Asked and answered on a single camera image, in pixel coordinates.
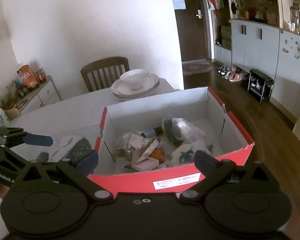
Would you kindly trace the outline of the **white blue plastic bag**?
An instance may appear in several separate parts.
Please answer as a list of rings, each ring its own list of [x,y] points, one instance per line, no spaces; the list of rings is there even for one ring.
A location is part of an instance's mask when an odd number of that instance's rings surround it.
[[[194,155],[197,151],[211,155],[204,140],[197,140],[190,144],[183,143],[171,153],[170,165],[175,167],[194,162]]]

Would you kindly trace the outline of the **tissue paper pack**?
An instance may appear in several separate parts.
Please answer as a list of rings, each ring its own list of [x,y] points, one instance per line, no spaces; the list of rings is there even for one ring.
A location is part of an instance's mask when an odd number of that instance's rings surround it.
[[[176,147],[197,140],[205,141],[205,132],[183,118],[164,119],[161,128],[166,138]]]

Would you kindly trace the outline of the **orange fruit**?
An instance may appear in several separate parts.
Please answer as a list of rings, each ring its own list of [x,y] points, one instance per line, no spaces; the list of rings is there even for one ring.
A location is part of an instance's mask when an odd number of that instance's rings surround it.
[[[165,152],[161,149],[154,150],[151,153],[150,157],[153,158],[153,159],[156,159],[159,162],[159,164],[163,164],[165,162],[165,159],[166,159]]]

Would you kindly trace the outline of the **silver foil wrapper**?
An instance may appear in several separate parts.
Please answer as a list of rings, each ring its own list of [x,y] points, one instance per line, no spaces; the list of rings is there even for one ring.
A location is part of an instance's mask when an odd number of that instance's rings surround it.
[[[137,151],[138,156],[141,156],[152,142],[152,139],[144,138],[131,131],[127,132],[119,140],[114,158],[126,158],[131,161],[135,151]]]

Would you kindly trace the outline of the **pink ribbed soap tray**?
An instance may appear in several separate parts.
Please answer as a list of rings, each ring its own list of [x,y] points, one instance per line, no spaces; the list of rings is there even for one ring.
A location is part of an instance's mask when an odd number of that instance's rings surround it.
[[[157,159],[148,157],[147,159],[141,161],[138,164],[133,165],[133,168],[139,172],[151,171],[159,166],[159,161]]]

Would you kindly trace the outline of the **small dark essential oil bottle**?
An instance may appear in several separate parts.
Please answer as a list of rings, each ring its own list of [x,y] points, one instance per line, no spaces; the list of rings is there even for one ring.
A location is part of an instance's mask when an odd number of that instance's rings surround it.
[[[144,138],[154,138],[162,135],[163,131],[161,127],[147,129],[141,132],[141,136]]]

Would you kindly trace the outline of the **white side cabinet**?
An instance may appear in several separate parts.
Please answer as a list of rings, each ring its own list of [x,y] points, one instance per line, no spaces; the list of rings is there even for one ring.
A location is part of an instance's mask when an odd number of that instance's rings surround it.
[[[21,115],[41,109],[45,106],[60,102],[61,98],[51,76],[46,77],[46,82],[42,83],[39,88],[29,92],[24,98],[18,99],[13,108],[4,111],[10,120]]]

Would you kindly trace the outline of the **orange snack bag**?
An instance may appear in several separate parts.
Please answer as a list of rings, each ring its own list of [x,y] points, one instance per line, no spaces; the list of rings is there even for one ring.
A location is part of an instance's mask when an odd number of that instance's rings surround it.
[[[28,90],[32,91],[39,88],[39,83],[27,64],[21,66],[21,68],[17,70],[17,74]]]

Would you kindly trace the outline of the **red cardboard box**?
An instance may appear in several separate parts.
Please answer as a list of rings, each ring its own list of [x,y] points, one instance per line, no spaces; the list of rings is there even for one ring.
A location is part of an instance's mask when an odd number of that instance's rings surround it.
[[[209,87],[104,108],[90,179],[111,193],[180,192],[204,179],[194,155],[243,165],[254,141]]]

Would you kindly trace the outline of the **brown wooden chair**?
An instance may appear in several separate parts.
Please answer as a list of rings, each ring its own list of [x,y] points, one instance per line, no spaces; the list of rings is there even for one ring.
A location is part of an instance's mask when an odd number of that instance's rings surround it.
[[[81,69],[89,92],[110,88],[120,76],[130,71],[126,57],[114,56],[94,61]]]

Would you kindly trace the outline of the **pink slippers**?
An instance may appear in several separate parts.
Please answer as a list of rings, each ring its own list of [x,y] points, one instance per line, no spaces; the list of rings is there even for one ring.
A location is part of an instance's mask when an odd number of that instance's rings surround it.
[[[228,71],[224,78],[230,82],[240,82],[247,79],[243,73],[236,73],[233,71]]]

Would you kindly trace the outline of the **black shoe rack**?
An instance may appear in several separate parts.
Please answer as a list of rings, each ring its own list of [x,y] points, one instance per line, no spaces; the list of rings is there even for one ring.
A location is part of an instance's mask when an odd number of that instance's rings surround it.
[[[247,91],[254,96],[259,103],[269,101],[274,80],[258,69],[251,68],[249,71]]]

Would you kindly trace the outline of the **stacked white plates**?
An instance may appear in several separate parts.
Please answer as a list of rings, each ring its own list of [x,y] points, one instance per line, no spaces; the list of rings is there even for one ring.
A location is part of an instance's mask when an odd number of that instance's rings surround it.
[[[128,101],[153,95],[159,85],[160,79],[158,76],[148,74],[135,82],[117,80],[112,84],[111,92],[120,100]]]

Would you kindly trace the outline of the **white bowl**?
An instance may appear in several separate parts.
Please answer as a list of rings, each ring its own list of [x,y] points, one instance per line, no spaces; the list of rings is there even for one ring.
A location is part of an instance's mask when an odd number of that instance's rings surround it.
[[[123,73],[120,80],[132,90],[139,90],[143,87],[143,82],[148,74],[149,72],[145,69],[134,69]]]

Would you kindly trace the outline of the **brown door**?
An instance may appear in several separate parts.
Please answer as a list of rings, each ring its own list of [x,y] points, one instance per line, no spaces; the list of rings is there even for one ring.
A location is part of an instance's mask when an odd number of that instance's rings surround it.
[[[207,56],[202,0],[173,0],[181,59],[203,60]]]

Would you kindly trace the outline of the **white wall cabinets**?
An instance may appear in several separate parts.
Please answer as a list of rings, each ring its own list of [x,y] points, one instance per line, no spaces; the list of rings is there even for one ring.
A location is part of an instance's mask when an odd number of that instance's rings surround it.
[[[289,120],[300,116],[300,0],[213,0],[214,58],[273,84],[268,93]]]

